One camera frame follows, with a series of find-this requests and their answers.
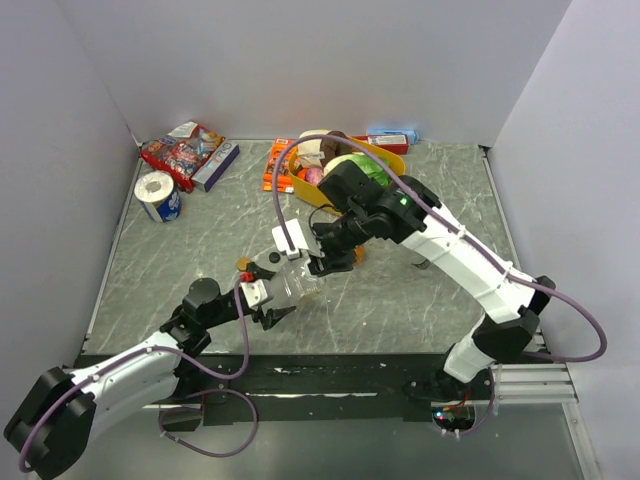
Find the transparent container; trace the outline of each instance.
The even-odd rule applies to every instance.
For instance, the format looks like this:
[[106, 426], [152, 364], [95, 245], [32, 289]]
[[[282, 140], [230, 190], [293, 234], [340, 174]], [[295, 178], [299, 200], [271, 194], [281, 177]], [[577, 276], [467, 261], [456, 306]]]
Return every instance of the transparent container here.
[[311, 275], [308, 258], [298, 258], [286, 262], [269, 281], [269, 290], [273, 297], [267, 308], [287, 308], [297, 306], [304, 297], [320, 290], [324, 279]]

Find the red box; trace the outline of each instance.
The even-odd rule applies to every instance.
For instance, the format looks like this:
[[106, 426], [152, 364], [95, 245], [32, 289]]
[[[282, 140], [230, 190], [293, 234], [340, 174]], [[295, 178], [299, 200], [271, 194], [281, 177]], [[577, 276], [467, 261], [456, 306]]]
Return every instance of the red box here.
[[356, 135], [353, 138], [384, 148], [396, 155], [409, 152], [409, 138], [406, 135]]

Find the gray marble table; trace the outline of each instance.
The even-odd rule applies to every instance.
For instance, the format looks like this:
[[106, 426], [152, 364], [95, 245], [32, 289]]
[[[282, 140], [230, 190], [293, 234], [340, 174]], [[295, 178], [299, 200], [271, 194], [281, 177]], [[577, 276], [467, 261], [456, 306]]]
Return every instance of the gray marble table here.
[[[270, 141], [240, 141], [240, 155], [209, 193], [183, 194], [184, 210], [153, 223], [133, 198], [87, 353], [119, 353], [166, 321], [198, 277], [232, 287], [236, 260], [249, 256], [268, 266], [271, 228], [277, 223], [261, 176]], [[489, 247], [511, 258], [482, 152], [472, 145], [421, 142], [406, 155], [408, 173], [434, 190], [458, 219]], [[144, 165], [140, 174], [148, 171]], [[313, 207], [282, 195], [287, 218]], [[318, 212], [318, 219], [331, 217]], [[478, 320], [479, 305], [436, 267], [419, 270], [392, 242], [373, 240], [352, 272], [327, 277], [321, 293], [264, 332], [250, 325], [253, 353], [444, 352]], [[241, 352], [237, 322], [211, 330], [207, 352]]]

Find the yellow bowl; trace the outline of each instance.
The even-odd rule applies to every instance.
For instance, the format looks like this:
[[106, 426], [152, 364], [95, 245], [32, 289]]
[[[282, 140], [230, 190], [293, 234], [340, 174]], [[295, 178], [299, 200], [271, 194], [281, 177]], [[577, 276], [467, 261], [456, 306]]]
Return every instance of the yellow bowl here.
[[[387, 162], [389, 162], [389, 167], [391, 167], [391, 170], [393, 170], [396, 175], [404, 175], [404, 172], [406, 171], [406, 165], [404, 164], [404, 160], [402, 160], [402, 157], [400, 157], [399, 155], [391, 153], [390, 151], [385, 150], [384, 148], [380, 148], [376, 145], [369, 145], [368, 143], [362, 142], [355, 138], [349, 137], [349, 140], [364, 147], [378, 157], [385, 159]], [[311, 205], [314, 205], [316, 207], [326, 204], [331, 205], [331, 202], [327, 199], [327, 197], [324, 196], [324, 194], [318, 189], [318, 187], [316, 187], [315, 185], [311, 185], [309, 182], [306, 182], [305, 180], [295, 175], [295, 162], [297, 158], [298, 154], [297, 152], [294, 152], [289, 159], [289, 177], [293, 182], [293, 193], [295, 193], [296, 197], [298, 197], [299, 199], [304, 200], [305, 202], [310, 203]], [[333, 213], [334, 215], [341, 215], [340, 212], [334, 210], [333, 208], [327, 208], [326, 211]]]

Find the red snack bag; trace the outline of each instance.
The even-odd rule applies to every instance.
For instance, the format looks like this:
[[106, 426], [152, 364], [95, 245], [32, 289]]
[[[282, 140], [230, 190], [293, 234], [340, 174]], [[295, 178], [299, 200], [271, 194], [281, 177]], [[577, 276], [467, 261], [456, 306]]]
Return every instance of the red snack bag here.
[[163, 170], [187, 192], [193, 190], [191, 177], [207, 161], [225, 137], [187, 122], [157, 140], [142, 146], [140, 155], [156, 170]]

